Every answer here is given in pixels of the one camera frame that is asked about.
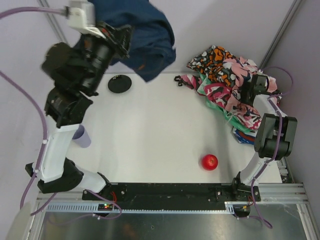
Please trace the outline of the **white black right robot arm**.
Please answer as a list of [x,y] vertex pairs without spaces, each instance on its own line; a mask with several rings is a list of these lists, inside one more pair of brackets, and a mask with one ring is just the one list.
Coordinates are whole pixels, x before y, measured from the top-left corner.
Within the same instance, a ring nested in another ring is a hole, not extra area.
[[255,153],[232,181],[232,193],[237,201],[254,197],[255,185],[269,164],[289,156],[293,149],[298,120],[278,107],[279,95],[267,92],[270,86],[267,76],[254,75],[241,94],[242,100],[258,110],[262,120],[254,140]]

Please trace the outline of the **dark blue denim cloth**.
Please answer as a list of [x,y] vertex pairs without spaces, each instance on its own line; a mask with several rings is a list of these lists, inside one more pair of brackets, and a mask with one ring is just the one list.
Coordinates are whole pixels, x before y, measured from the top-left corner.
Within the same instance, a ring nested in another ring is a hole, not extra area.
[[145,82],[155,79],[176,60],[175,36],[165,14],[148,0],[92,0],[95,18],[117,28],[133,27],[129,58],[114,58]]

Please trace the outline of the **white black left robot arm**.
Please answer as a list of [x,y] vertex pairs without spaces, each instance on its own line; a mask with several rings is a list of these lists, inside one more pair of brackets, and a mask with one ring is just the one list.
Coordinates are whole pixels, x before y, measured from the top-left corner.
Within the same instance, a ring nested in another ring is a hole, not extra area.
[[75,188],[99,193],[110,186],[103,174],[77,166],[67,153],[112,59],[129,57],[132,34],[130,25],[98,22],[94,33],[82,35],[79,47],[59,42],[47,51],[41,68],[54,87],[46,98],[44,121],[53,127],[46,132],[40,159],[25,166],[42,193]]

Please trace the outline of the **pink navy patterned cloth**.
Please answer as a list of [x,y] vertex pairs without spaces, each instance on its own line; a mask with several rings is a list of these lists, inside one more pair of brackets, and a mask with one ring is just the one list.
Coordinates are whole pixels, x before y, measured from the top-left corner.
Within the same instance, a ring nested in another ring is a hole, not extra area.
[[252,60],[243,57],[225,59],[218,76],[229,90],[223,108],[246,128],[257,130],[262,117],[253,107],[254,87],[258,80],[262,80],[261,93],[274,94],[278,88],[276,79],[264,74]]

